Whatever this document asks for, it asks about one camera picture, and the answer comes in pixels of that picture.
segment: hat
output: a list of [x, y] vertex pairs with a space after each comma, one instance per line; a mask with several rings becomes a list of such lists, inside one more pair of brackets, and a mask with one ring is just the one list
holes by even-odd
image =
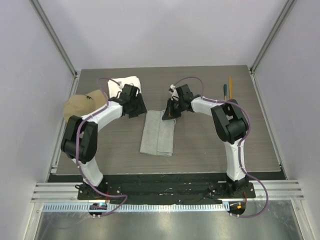
[[63, 117], [66, 122], [73, 115], [81, 117], [94, 112], [106, 104], [106, 99], [100, 90], [86, 95], [72, 95], [63, 105]]

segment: yellow pencil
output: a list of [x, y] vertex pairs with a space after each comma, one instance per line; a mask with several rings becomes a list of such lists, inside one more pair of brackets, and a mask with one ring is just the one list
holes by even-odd
[[230, 93], [230, 99], [232, 99], [232, 77], [229, 76], [229, 93]]

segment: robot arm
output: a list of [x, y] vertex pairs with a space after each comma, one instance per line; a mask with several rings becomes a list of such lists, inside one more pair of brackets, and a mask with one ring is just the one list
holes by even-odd
[[162, 120], [169, 120], [181, 116], [181, 112], [189, 111], [202, 113], [213, 118], [215, 130], [223, 141], [226, 151], [227, 171], [226, 181], [230, 193], [241, 192], [248, 185], [248, 177], [241, 170], [244, 163], [244, 142], [238, 144], [248, 130], [248, 123], [241, 110], [227, 103], [215, 103], [203, 100], [199, 95], [194, 96], [187, 84], [171, 89], [172, 96], [167, 101], [167, 107]]
[[[143, 101], [141, 91], [137, 86], [125, 84], [119, 97], [112, 97], [108, 101], [108, 108], [101, 111], [106, 105], [87, 115], [71, 116], [66, 125], [61, 150], [76, 162], [76, 135], [80, 123], [89, 116], [81, 129], [82, 137], [79, 142], [79, 164], [84, 175], [100, 192], [106, 193], [108, 186], [103, 174], [100, 172], [95, 155], [98, 146], [98, 132], [107, 124], [124, 115], [129, 118], [146, 113], [147, 109]], [[91, 191], [87, 181], [83, 179], [83, 185], [78, 186], [80, 191]]]

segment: tan cap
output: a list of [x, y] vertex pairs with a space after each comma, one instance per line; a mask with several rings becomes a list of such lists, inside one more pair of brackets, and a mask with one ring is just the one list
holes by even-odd
[[81, 117], [90, 114], [106, 104], [106, 99], [100, 90], [86, 95], [72, 95], [63, 105], [63, 117], [66, 122], [73, 115]]

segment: gray wall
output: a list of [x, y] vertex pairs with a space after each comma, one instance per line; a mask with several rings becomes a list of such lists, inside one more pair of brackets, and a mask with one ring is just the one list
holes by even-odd
[[320, 1], [298, 0], [256, 77], [281, 150], [320, 232]]
[[251, 65], [286, 0], [39, 0], [78, 70]]
[[72, 76], [29, 1], [1, 1], [0, 33], [0, 239], [21, 240]]

